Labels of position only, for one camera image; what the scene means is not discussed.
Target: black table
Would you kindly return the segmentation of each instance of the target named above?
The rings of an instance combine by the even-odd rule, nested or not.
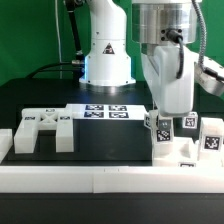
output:
[[[134,91],[102,95],[80,90],[71,80],[15,79],[0,87],[0,128],[16,129],[23,108],[67,103],[152,108],[143,82]],[[224,102],[196,85],[194,110],[199,116],[223,118]],[[0,223],[215,224],[223,223],[223,213],[223,194],[0,194]]]

